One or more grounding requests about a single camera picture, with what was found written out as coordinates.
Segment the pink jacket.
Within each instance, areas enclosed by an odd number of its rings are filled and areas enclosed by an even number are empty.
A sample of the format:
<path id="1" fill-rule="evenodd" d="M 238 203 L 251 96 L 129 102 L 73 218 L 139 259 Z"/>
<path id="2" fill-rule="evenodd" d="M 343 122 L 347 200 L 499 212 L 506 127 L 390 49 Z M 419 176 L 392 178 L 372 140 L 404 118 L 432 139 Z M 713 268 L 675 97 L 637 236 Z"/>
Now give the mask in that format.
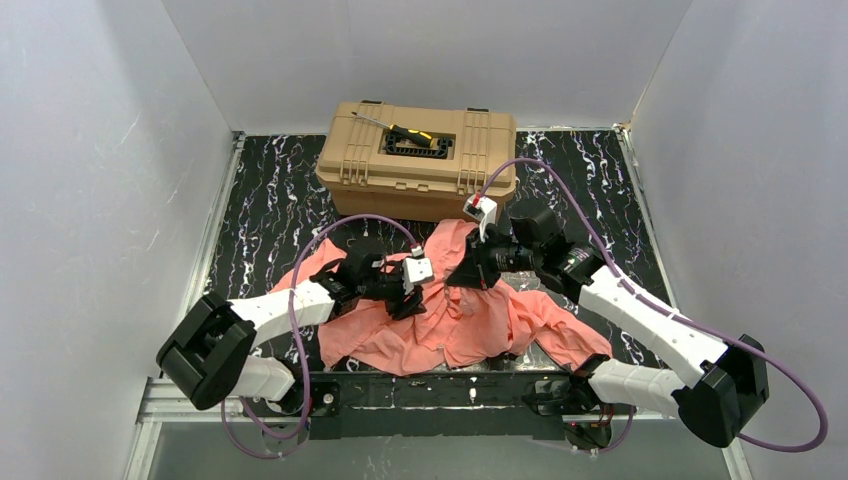
<path id="1" fill-rule="evenodd" d="M 308 354 L 332 367 L 351 358 L 394 375 L 464 367 L 502 353 L 522 355 L 538 343 L 560 366 L 577 367 L 592 354 L 612 353 L 600 333 L 560 307 L 546 292 L 517 291 L 500 280 L 489 290 L 448 287 L 448 269 L 462 259 L 474 223 L 443 220 L 424 243 L 435 280 L 423 288 L 424 313 L 394 320 L 381 301 L 362 300 L 350 313 L 317 329 Z"/>

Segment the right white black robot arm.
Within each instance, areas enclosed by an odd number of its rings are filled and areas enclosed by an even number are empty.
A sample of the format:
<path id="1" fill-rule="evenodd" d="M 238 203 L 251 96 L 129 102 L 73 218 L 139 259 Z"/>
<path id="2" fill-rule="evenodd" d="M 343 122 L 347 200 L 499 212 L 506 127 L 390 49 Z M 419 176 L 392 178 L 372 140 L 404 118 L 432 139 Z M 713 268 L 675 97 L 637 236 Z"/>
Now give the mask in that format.
<path id="1" fill-rule="evenodd" d="M 675 311 L 616 272 L 588 243 L 569 240 L 554 212 L 510 220 L 504 232 L 493 209 L 469 201 L 478 223 L 449 286 L 488 290 L 504 272 L 532 272 L 548 290 L 615 323 L 659 355 L 656 369 L 592 354 L 558 386 L 538 387 L 525 401 L 540 415 L 627 404 L 682 421 L 700 440 L 729 446 L 769 397 L 760 343 L 744 335 L 730 345 L 675 321 Z"/>

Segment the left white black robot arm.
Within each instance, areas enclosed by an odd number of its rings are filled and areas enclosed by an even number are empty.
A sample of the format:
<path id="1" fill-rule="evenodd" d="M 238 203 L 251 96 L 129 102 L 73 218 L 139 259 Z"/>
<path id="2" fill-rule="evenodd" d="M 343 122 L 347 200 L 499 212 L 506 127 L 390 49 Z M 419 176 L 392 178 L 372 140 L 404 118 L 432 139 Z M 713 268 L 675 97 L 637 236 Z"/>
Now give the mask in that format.
<path id="1" fill-rule="evenodd" d="M 347 315 L 362 299 L 383 302 L 393 320 L 420 314 L 422 287 L 433 278 L 431 261 L 417 247 L 400 260 L 348 254 L 291 288 L 258 297 L 206 294 L 165 340 L 156 363 L 198 410 L 233 395 L 280 402 L 303 388 L 303 377 L 282 360 L 254 356 L 256 347 Z"/>

